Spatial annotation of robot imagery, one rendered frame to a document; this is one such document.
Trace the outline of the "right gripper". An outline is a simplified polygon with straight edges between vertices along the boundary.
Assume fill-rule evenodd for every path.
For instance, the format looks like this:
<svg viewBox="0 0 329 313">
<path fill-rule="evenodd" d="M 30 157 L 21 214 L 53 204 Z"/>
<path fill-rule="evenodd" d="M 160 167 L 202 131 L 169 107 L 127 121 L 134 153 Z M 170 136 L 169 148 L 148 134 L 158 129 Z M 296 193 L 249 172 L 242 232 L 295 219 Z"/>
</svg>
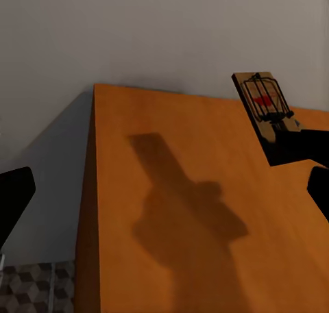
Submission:
<svg viewBox="0 0 329 313">
<path fill-rule="evenodd" d="M 329 168 L 329 131 L 302 129 L 301 132 L 278 130 L 276 142 Z"/>
</svg>

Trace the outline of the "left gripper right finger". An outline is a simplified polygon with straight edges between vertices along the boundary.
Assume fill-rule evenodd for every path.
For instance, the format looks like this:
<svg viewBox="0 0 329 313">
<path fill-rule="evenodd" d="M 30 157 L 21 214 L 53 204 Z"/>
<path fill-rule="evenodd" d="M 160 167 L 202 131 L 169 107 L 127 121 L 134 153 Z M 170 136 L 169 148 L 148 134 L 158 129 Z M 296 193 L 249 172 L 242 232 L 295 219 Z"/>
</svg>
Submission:
<svg viewBox="0 0 329 313">
<path fill-rule="evenodd" d="M 329 221 L 329 168 L 313 167 L 307 191 Z"/>
</svg>

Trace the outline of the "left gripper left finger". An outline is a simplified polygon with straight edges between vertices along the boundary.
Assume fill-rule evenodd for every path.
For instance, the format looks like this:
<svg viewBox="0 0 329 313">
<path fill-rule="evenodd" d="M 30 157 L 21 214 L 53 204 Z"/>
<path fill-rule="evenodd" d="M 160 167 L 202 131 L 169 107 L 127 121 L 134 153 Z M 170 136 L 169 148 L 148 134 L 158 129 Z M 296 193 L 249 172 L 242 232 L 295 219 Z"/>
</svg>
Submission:
<svg viewBox="0 0 329 313">
<path fill-rule="evenodd" d="M 28 166 L 0 174 L 0 248 L 35 192 L 33 173 Z"/>
</svg>

